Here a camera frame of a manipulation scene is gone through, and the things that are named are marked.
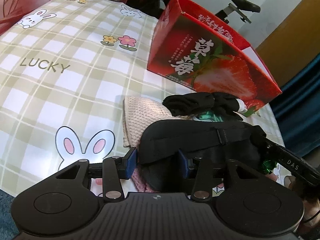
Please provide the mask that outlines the beige knitted cloth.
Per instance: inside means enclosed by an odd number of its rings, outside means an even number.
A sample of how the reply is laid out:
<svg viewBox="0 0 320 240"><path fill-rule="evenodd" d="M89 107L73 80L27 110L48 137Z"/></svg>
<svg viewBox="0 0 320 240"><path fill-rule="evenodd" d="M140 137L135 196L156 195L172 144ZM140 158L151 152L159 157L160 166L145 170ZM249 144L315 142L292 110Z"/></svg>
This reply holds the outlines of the beige knitted cloth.
<svg viewBox="0 0 320 240"><path fill-rule="evenodd" d="M125 96L123 100L123 146L136 147L143 132L160 120L180 120L161 103L149 98Z"/></svg>

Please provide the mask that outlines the wooden door panel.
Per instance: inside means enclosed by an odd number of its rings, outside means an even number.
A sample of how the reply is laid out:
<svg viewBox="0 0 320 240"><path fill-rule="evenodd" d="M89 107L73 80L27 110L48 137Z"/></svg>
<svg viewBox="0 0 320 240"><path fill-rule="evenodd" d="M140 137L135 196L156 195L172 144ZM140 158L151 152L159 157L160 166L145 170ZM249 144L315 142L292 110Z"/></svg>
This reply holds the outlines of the wooden door panel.
<svg viewBox="0 0 320 240"><path fill-rule="evenodd" d="M257 52L281 87L319 54L319 0L302 0Z"/></svg>

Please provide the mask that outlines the pink knitted cloth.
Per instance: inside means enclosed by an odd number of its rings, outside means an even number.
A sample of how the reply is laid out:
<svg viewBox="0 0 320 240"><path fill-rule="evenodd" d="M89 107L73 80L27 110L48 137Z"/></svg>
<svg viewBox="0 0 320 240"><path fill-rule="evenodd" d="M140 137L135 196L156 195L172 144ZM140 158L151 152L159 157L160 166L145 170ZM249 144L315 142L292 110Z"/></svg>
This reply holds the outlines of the pink knitted cloth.
<svg viewBox="0 0 320 240"><path fill-rule="evenodd" d="M146 183L146 181L142 178L139 172L139 168L135 168L131 179L135 185L135 188L138 192L152 192L149 185Z"/></svg>

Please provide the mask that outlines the teal curtain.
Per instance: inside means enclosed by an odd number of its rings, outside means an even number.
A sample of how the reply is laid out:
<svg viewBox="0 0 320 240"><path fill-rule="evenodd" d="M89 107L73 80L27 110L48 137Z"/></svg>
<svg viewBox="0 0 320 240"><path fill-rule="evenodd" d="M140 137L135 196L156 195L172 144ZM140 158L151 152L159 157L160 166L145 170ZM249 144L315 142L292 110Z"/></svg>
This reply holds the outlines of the teal curtain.
<svg viewBox="0 0 320 240"><path fill-rule="evenodd" d="M319 55L270 102L285 147L303 157L319 147Z"/></svg>

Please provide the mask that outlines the black padded strap item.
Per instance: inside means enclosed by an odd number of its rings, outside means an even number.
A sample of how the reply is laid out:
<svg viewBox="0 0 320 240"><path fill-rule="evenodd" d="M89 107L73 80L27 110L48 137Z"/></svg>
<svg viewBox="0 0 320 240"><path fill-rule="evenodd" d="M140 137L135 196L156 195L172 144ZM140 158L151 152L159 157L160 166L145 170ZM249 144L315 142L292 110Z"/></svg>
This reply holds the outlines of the black padded strap item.
<svg viewBox="0 0 320 240"><path fill-rule="evenodd" d="M186 175L195 157L221 164L238 160L263 172L259 146L266 139L260 126L241 121L160 120L143 132L138 146L138 172L155 192L190 193L195 174Z"/></svg>

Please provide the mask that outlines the green checked bunny tablecloth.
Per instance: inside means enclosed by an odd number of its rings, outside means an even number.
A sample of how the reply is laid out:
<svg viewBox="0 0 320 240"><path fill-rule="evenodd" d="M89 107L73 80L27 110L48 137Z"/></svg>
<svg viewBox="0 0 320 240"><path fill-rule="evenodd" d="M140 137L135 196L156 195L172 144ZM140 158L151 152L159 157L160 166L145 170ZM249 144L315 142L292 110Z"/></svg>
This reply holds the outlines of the green checked bunny tablecloth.
<svg viewBox="0 0 320 240"><path fill-rule="evenodd" d="M2 191L124 155L125 96L196 93L147 69L158 20L119 2L51 0L1 36Z"/></svg>

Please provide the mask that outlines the red strawberry cardboard box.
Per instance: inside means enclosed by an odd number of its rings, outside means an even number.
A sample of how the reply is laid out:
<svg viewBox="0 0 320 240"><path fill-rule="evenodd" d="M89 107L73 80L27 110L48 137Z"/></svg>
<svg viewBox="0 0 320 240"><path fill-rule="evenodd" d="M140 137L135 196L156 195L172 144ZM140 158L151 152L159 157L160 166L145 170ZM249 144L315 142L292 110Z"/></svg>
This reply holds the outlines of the red strawberry cardboard box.
<svg viewBox="0 0 320 240"><path fill-rule="evenodd" d="M155 27L147 69L196 92L237 96L245 116L281 94L250 43L191 0L170 0Z"/></svg>

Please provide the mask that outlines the black sock bundle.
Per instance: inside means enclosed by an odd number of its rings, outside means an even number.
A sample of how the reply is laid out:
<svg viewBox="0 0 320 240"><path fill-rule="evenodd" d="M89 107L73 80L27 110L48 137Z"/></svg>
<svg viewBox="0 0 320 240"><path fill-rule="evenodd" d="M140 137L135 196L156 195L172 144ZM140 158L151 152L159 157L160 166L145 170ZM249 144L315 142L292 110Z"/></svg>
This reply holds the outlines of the black sock bundle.
<svg viewBox="0 0 320 240"><path fill-rule="evenodd" d="M247 112L245 103L237 96L224 92L198 92L167 96L163 102L172 116L194 116L207 121L242 121Z"/></svg>

